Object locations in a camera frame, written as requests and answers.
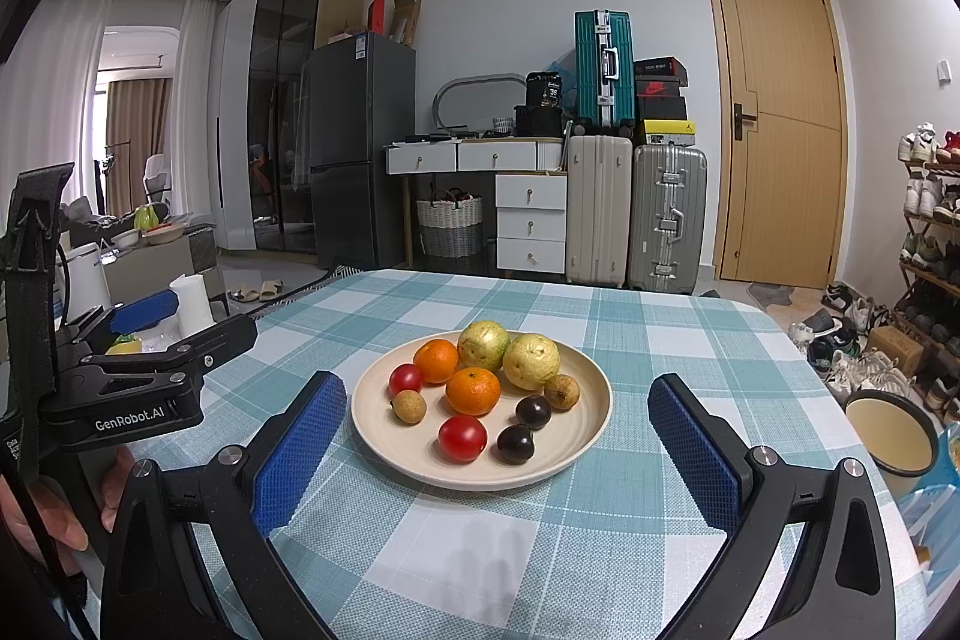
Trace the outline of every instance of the blue and white plaid tablecloth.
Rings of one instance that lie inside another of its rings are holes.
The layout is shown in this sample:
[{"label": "blue and white plaid tablecloth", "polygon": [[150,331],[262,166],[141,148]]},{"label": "blue and white plaid tablecloth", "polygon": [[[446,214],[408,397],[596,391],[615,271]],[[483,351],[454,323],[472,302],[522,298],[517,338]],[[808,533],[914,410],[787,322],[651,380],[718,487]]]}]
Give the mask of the blue and white plaid tablecloth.
[{"label": "blue and white plaid tablecloth", "polygon": [[[583,350],[613,385],[613,418],[550,480],[491,494],[421,485],[378,461],[352,421],[334,439],[290,525],[272,542],[341,640],[653,638],[725,536],[699,514],[647,418],[651,381],[677,372],[747,444],[794,464],[870,470],[893,562],[898,637],[925,625],[904,523],[846,418],[774,321],[721,299],[405,271],[348,277],[258,321],[247,354],[212,372],[205,421],[138,445],[162,467],[246,444],[318,369],[351,391],[411,339],[493,319]],[[799,539],[788,528],[738,629],[763,624]],[[237,632],[256,637],[227,570],[200,542]]]}]

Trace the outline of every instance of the white sheer curtain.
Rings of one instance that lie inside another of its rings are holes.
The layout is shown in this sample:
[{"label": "white sheer curtain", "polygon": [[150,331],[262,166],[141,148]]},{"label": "white sheer curtain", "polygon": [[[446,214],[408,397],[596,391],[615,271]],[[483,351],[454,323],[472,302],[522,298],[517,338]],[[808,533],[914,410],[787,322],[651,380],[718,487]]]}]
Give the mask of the white sheer curtain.
[{"label": "white sheer curtain", "polygon": [[206,92],[218,6],[210,0],[186,0],[184,4],[163,149],[170,167],[170,203],[175,215],[210,213]]},{"label": "white sheer curtain", "polygon": [[16,175],[76,163],[64,201],[93,179],[93,90],[110,0],[43,0],[0,70],[0,233]]}]

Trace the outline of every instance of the white drawer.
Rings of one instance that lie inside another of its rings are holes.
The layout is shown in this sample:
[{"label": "white drawer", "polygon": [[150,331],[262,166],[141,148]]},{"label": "white drawer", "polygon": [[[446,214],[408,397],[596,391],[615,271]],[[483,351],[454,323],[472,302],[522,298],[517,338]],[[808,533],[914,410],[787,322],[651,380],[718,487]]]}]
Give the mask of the white drawer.
[{"label": "white drawer", "polygon": [[388,175],[415,175],[416,172],[456,172],[457,145],[401,145],[387,148]]},{"label": "white drawer", "polygon": [[462,142],[461,172],[536,171],[536,142]]},{"label": "white drawer", "polygon": [[496,206],[565,210],[566,177],[497,175]]},{"label": "white drawer", "polygon": [[546,239],[497,238],[497,268],[563,274],[565,265],[565,242],[549,242]]},{"label": "white drawer", "polygon": [[496,236],[506,239],[551,239],[566,241],[563,210],[524,210],[501,207],[496,211]]}]

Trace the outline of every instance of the desk leg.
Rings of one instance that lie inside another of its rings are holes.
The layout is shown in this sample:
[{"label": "desk leg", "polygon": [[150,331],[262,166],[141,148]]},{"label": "desk leg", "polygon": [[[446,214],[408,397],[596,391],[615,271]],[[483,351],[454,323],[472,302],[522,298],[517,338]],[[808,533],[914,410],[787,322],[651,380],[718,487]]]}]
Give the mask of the desk leg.
[{"label": "desk leg", "polygon": [[414,268],[414,227],[410,210],[410,175],[403,175],[403,243],[407,250],[407,268]]}]

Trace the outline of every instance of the human hand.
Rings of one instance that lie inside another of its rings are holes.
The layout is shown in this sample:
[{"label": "human hand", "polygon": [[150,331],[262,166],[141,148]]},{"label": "human hand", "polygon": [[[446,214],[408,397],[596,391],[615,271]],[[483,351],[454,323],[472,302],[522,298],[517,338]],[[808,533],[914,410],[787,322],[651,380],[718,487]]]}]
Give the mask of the human hand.
[{"label": "human hand", "polygon": [[[131,467],[133,467],[133,454],[130,449],[126,445],[118,446],[116,463],[104,473],[104,479],[100,485],[100,491],[104,496],[104,509],[100,513],[100,522],[107,531],[113,530],[117,507],[120,506],[120,497]],[[71,551],[83,551],[88,547],[88,538],[80,521],[66,502],[42,482],[31,485],[29,491],[47,533],[56,542],[56,552],[64,572],[67,575],[77,574],[80,567]],[[0,516],[3,517],[13,538],[21,544],[22,548],[37,561],[42,561],[40,546],[37,545],[37,540],[30,531],[30,525],[27,524],[27,519],[24,518],[19,504],[13,498],[13,493],[3,477],[0,477]]]}]

